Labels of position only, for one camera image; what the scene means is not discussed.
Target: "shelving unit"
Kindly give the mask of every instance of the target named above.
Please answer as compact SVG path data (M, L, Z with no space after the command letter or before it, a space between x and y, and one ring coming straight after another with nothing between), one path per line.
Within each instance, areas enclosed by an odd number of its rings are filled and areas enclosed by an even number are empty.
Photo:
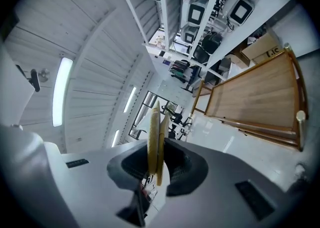
M160 27L159 13L153 0L126 0L146 43Z
M160 0L165 33L165 50L169 51L180 30L183 0Z
M199 27L199 30L198 30L198 33L195 37L195 40L193 42L193 46L190 50L190 54L188 56L188 59L191 59L194 52L195 52L195 49L202 37L202 34L204 33L204 30L205 30L205 27L207 25L207 22L210 18L210 15L211 15L211 12L212 10L214 9L214 6L215 6L215 3L216 3L216 0L209 0L208 4L207 4L207 7L205 9L205 13L203 15L203 18L202 18L202 21L201 21L201 24L200 24L200 27Z
M223 59L238 44L250 36L255 30L270 19L290 0L253 0L255 7L252 14L242 26L237 27L234 31L227 33L221 42L221 45L210 56L207 67L212 67L219 60Z

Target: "light fixture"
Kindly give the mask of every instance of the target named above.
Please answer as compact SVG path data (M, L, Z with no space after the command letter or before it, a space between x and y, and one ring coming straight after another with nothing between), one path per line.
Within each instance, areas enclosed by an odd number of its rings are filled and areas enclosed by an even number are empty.
M54 127L62 125L64 94L72 63L73 61L71 59L62 58L58 74L56 75L57 78L55 80L52 102L52 124Z
M115 142L116 142L116 140L117 140L118 133L119 133L119 130L117 130L117 131L115 132L115 135L114 135L114 138L113 138L113 142L112 142L112 146L111 146L111 147L114 147L114 146L115 146Z
M127 102L126 105L125 105L125 108L124 108L124 111L123 111L124 113L126 113L126 111L128 110L129 105L130 105L130 102L131 102L131 100L132 100L132 97L134 96L135 91L136 91L136 88L133 87L132 92L131 92L131 94L130 94L130 97L129 97L129 99L128 99L128 102Z

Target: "window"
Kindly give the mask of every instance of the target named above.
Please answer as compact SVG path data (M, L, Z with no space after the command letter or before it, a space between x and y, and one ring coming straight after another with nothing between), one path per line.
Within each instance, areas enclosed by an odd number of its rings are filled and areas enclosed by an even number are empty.
M166 108L168 108L170 111L175 112L176 108L177 108L177 104L172 103L150 91L148 91L148 93L146 94L143 103L140 107L140 110L137 114L137 116L135 117L134 123L131 127L129 136L133 137L134 139L146 139L148 138L148 135L145 131L142 130L137 130L136 127L139 124L139 122L144 118L144 116L148 113L148 111L150 111L154 105L156 104L156 102L159 101L160 102L160 118L161 120L164 118L166 113L169 113Z

